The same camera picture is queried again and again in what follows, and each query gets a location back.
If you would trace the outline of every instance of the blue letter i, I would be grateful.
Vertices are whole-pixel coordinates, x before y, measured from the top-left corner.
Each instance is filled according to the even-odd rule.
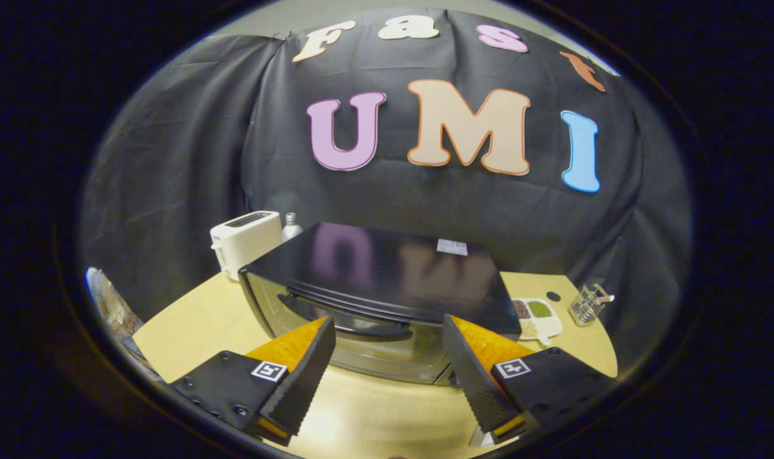
[[[568,110],[563,110],[560,117],[571,133],[571,165],[562,172],[562,181],[573,189],[596,193],[599,191],[594,148],[594,136],[599,132],[597,123]]]

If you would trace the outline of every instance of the metal water bottle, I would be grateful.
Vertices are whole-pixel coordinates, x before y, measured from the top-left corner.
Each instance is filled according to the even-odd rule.
[[[282,241],[283,243],[290,238],[293,238],[302,232],[302,227],[296,224],[296,214],[289,212],[285,214],[285,227],[282,227]]]

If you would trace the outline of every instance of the pink letter u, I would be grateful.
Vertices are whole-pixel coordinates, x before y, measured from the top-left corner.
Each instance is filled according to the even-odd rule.
[[[308,107],[310,142],[319,164],[334,171],[352,171],[369,163],[376,154],[379,105],[386,100],[383,92],[363,92],[350,98],[350,105],[358,112],[358,141],[347,151],[338,149],[333,141],[333,114],[340,102],[327,99]]]

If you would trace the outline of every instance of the oven door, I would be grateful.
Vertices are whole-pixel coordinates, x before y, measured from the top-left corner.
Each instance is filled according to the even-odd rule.
[[[323,316],[332,316],[337,345],[331,363],[355,372],[411,383],[436,383],[448,369],[442,327],[435,323],[399,322],[354,314],[332,302],[294,293],[253,273],[245,273],[249,302],[273,337]]]

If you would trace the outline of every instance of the black toaster oven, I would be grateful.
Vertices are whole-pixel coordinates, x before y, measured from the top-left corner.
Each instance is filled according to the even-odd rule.
[[[333,316],[331,363],[378,377],[456,384],[441,343],[445,314],[509,339],[515,308],[482,247],[320,223],[239,270],[268,336]]]

